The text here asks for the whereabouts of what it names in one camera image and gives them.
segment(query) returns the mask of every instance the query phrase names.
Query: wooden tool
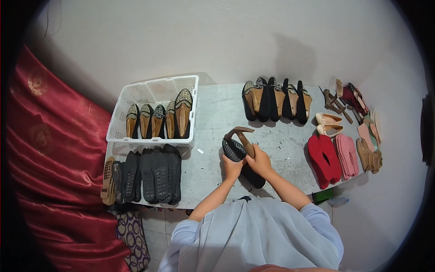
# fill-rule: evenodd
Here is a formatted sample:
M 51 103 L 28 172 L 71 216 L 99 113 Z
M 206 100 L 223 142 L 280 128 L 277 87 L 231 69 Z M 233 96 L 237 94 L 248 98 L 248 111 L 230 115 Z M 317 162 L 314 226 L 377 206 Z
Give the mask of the wooden tool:
M 254 132 L 252 128 L 245 128 L 245 127 L 235 127 L 230 130 L 227 134 L 225 134 L 224 139 L 227 142 L 231 142 L 231 138 L 234 134 L 237 134 L 237 137 L 239 137 L 240 141 L 242 142 L 242 145 L 244 146 L 246 152 L 251 158 L 255 158 L 255 151 L 252 147 L 251 143 L 248 141 L 248 139 L 243 135 L 243 132 Z

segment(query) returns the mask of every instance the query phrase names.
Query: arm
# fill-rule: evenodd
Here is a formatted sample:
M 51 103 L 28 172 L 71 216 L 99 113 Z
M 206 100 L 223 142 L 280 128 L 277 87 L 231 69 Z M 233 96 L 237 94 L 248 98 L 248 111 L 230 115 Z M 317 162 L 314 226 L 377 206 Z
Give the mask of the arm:
M 252 159 L 247 155 L 247 163 L 252 170 L 270 183 L 282 201 L 292 205 L 298 211 L 311 203 L 308 196 L 272 169 L 271 160 L 266 152 L 262 151 L 257 144 L 252 146 L 255 150 L 255 158 Z
M 211 192 L 211 194 L 204 198 L 198 206 L 196 206 L 189 216 L 190 220 L 201 221 L 208 212 L 213 211 L 220 204 L 225 202 L 231 187 L 233 187 L 237 177 L 240 175 L 243 164 L 245 164 L 245 160 L 233 162 L 225 155 L 222 155 L 222 159 L 225 163 L 226 179 L 213 192 Z

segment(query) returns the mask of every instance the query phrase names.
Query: wooden hammer handle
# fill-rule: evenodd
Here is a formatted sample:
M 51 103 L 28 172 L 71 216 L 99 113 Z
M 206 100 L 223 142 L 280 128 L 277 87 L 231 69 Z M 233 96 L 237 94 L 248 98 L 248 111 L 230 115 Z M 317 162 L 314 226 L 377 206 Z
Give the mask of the wooden hammer handle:
M 237 133 L 237 136 L 239 137 L 240 141 L 242 142 L 242 145 L 244 146 L 246 152 L 251 158 L 255 158 L 255 150 L 254 147 L 251 145 L 251 143 L 248 141 L 248 139 L 243 135 L 242 132 Z

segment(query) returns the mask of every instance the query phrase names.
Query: red shoe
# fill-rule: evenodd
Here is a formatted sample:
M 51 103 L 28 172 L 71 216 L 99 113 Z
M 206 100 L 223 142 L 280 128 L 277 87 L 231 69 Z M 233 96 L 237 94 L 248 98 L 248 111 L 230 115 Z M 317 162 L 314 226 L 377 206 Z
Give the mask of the red shoe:
M 308 140 L 308 153 L 311 165 L 316 171 L 320 189 L 327 188 L 329 181 L 333 179 L 333 171 L 323 156 L 323 148 L 316 135 L 311 136 Z
M 336 183 L 341 179 L 341 165 L 338 160 L 337 153 L 335 152 L 334 144 L 331 139 L 326 135 L 319 136 L 319 143 L 322 147 L 322 152 L 328 160 L 331 167 L 331 179 L 330 182 Z

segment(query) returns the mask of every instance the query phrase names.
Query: black flat shoe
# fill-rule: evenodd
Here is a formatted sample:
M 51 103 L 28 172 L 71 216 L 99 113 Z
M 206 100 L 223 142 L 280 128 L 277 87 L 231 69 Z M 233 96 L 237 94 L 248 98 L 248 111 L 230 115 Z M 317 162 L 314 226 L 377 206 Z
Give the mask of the black flat shoe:
M 142 199 L 141 185 L 142 185 L 142 174 L 141 174 L 141 154 L 136 151 L 134 154 L 136 159 L 136 175 L 134 176 L 134 201 L 139 202 Z
M 269 78 L 269 97 L 270 97 L 270 119 L 273 122 L 279 120 L 282 116 L 282 108 L 284 104 L 285 94 L 282 91 L 282 86 L 276 83 L 274 77 Z
M 175 99 L 175 137 L 187 139 L 190 135 L 190 111 L 192 110 L 193 98 L 188 89 L 183 89 Z
M 254 111 L 257 113 L 257 118 L 263 123 L 269 120 L 270 115 L 270 94 L 268 89 L 268 83 L 262 77 L 257 78 L 255 87 L 251 89 Z
M 239 162 L 246 157 L 246 150 L 243 145 L 233 139 L 231 139 L 231 142 L 228 142 L 225 140 L 225 138 L 223 138 L 222 149 L 224 150 L 225 156 L 227 156 L 230 160 L 234 162 Z M 260 189 L 266 184 L 265 179 L 262 178 L 259 174 L 255 173 L 254 170 L 252 170 L 252 168 L 247 163 L 243 165 L 241 174 L 256 189 Z
M 310 105 L 313 100 L 310 94 L 305 90 L 302 81 L 298 81 L 297 94 L 299 96 L 298 103 L 296 106 L 296 118 L 299 123 L 305 124 L 310 117 Z
M 166 107 L 166 116 L 165 116 L 165 125 L 166 125 L 166 133 L 168 139 L 174 139 L 175 136 L 175 102 L 169 102 L 169 105 Z
M 136 195 L 134 192 L 134 181 L 136 177 L 137 163 L 136 163 L 136 155 L 132 151 L 130 151 L 127 155 L 127 159 L 125 160 L 125 165 L 123 169 L 123 192 L 122 195 L 125 198 L 126 202 L 132 202 Z
M 126 133 L 127 137 L 137 139 L 137 127 L 139 122 L 137 121 L 137 115 L 139 114 L 139 108 L 136 104 L 133 104 L 127 112 L 127 124 Z
M 170 175 L 171 201 L 176 205 L 181 200 L 181 156 L 180 152 L 170 144 L 165 144 L 163 152 L 167 155 L 168 173 Z
M 145 201 L 150 204 L 158 203 L 154 189 L 154 175 L 151 171 L 152 149 L 144 148 L 140 160 L 140 170 L 142 174 L 142 189 Z
M 288 78 L 284 79 L 282 91 L 285 94 L 284 104 L 282 106 L 282 116 L 294 120 L 296 118 L 296 105 L 299 96 L 294 85 L 288 83 Z
M 168 180 L 168 163 L 161 148 L 154 148 L 151 155 L 151 171 L 154 176 L 154 191 L 160 203 L 168 203 L 171 198 Z
M 149 104 L 144 104 L 139 113 L 142 139 L 151 139 L 151 117 L 154 110 Z
M 251 90 L 254 88 L 254 83 L 252 81 L 247 81 L 243 86 L 242 90 L 242 100 L 245 109 L 246 119 L 249 121 L 257 120 L 257 116 L 255 116 L 254 104 L 252 102 L 252 93 Z
M 159 104 L 154 109 L 153 116 L 151 117 L 152 137 L 160 137 L 164 139 L 164 123 L 165 123 L 165 110 L 163 105 Z

